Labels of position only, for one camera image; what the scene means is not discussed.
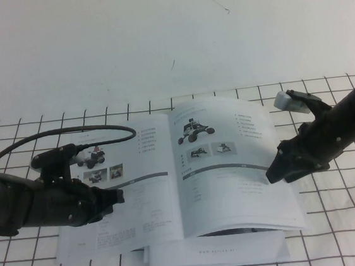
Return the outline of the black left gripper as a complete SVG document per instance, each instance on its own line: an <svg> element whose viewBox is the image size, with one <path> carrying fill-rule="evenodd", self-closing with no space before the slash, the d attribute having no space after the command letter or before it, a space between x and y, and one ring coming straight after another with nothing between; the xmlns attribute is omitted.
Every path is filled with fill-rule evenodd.
<svg viewBox="0 0 355 266"><path fill-rule="evenodd" d="M54 181L33 191L28 227L80 227L97 223L125 202L122 189L92 188L78 179Z"/></svg>

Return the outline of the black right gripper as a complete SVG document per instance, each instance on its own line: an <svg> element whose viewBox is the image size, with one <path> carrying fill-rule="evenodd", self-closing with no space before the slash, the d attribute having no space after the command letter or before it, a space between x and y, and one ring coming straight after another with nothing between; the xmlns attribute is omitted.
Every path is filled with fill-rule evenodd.
<svg viewBox="0 0 355 266"><path fill-rule="evenodd" d="M341 118L341 111L331 109L312 123L301 125L301 131L291 140L281 141L266 171L269 182L293 183L315 172L327 171L330 160L343 149Z"/></svg>

